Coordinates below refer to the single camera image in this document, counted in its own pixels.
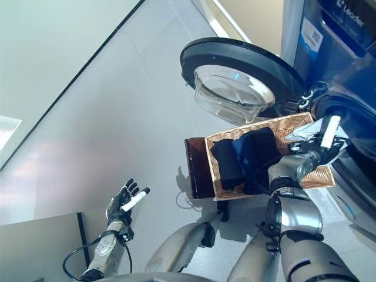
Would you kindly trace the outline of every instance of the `dark blue cloth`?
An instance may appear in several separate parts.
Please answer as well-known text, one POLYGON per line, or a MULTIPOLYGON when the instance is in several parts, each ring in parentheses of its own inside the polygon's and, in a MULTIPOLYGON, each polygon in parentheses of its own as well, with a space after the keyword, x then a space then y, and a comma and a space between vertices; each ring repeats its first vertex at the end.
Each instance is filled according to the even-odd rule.
POLYGON ((250 131, 232 141, 232 146, 246 180, 244 192, 262 193, 268 187, 267 169, 281 158, 273 131, 269 127, 250 131))

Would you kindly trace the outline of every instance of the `wicker basket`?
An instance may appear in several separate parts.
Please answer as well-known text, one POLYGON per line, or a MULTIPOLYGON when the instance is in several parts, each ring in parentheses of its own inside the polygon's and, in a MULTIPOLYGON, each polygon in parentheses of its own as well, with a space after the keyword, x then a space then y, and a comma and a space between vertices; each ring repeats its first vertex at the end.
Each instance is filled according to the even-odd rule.
MULTIPOLYGON (((275 119, 268 119, 262 122, 251 123, 224 132, 219 132, 205 138, 206 152, 209 159, 209 168, 211 179, 213 180, 214 193, 217 200, 234 200, 252 195, 243 193, 244 185, 237 186, 234 190, 223 190, 220 181, 218 162, 212 155, 210 149, 214 142, 225 138, 237 139, 241 135, 251 130, 257 130, 263 127, 270 127, 276 137, 277 149, 282 155, 288 154, 287 144, 291 141, 285 140, 285 136, 290 134, 294 129, 313 122, 310 113, 297 113, 295 115, 278 117, 275 119)), ((321 188, 334 186, 333 174, 328 166, 319 166, 313 172, 309 173, 302 181, 301 187, 303 189, 321 188)))

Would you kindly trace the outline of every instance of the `washing machine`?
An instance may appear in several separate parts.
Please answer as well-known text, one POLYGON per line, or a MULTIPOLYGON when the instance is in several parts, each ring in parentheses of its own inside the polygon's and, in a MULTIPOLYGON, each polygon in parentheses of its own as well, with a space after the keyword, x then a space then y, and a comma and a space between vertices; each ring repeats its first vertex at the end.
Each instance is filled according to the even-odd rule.
POLYGON ((305 1, 294 66, 257 46, 203 38, 182 51, 196 102, 234 124, 310 111, 340 115, 351 144, 329 188, 349 220, 376 235, 376 2, 305 1))

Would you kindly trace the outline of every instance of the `white fingertip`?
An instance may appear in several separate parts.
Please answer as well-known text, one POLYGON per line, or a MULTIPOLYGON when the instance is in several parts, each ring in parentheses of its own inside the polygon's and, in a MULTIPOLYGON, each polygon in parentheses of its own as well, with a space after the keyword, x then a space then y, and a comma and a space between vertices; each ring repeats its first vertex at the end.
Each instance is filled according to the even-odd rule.
POLYGON ((139 201, 141 201, 145 196, 147 195, 147 193, 142 190, 141 192, 139 192, 137 195, 135 195, 134 197, 131 198, 131 200, 126 203, 124 206, 122 206, 122 209, 127 212, 129 211, 132 207, 134 207, 139 201))
POLYGON ((340 125, 340 121, 341 121, 340 116, 330 117, 327 130, 325 131, 324 136, 323 136, 323 141, 321 142, 321 147, 325 147, 328 149, 331 147, 338 125, 340 125))

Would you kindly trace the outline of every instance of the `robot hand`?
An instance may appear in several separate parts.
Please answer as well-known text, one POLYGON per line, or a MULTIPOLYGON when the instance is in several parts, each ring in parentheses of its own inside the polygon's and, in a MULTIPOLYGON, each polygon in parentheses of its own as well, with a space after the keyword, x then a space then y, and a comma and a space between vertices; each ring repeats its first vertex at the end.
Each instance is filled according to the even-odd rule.
POLYGON ((132 219, 130 218, 132 208, 140 202, 148 193, 149 188, 140 191, 137 183, 129 179, 121 188, 119 193, 113 197, 106 209, 107 224, 121 221, 125 228, 123 230, 126 241, 133 239, 133 231, 130 228, 132 219))

